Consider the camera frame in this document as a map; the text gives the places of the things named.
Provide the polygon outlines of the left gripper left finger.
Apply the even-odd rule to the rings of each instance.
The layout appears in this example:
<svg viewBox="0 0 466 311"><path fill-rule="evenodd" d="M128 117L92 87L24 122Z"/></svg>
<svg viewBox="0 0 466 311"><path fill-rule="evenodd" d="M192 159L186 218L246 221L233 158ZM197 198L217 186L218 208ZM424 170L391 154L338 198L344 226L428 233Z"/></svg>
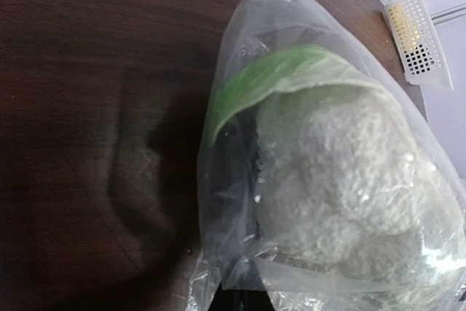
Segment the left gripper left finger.
<svg viewBox="0 0 466 311"><path fill-rule="evenodd" d="M210 311L237 311L238 308L239 291L224 290L222 285L219 285L210 304Z"/></svg>

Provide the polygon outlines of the yellow fake banana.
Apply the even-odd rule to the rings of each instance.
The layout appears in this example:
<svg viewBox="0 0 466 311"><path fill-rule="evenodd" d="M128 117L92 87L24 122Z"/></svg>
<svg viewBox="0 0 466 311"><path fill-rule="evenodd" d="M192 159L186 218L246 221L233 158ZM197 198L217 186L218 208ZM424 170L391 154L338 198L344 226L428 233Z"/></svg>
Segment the yellow fake banana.
<svg viewBox="0 0 466 311"><path fill-rule="evenodd" d="M411 53L417 50L420 42L420 33L416 22L411 19L401 4L387 9L390 23L404 52Z"/></svg>

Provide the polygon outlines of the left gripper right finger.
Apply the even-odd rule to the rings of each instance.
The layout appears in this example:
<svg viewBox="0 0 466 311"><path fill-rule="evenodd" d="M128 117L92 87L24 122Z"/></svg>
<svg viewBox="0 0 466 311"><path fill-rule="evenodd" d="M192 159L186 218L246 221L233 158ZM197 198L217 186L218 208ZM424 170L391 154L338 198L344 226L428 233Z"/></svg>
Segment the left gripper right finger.
<svg viewBox="0 0 466 311"><path fill-rule="evenodd" d="M240 291L238 310L275 311L275 308L266 291Z"/></svg>

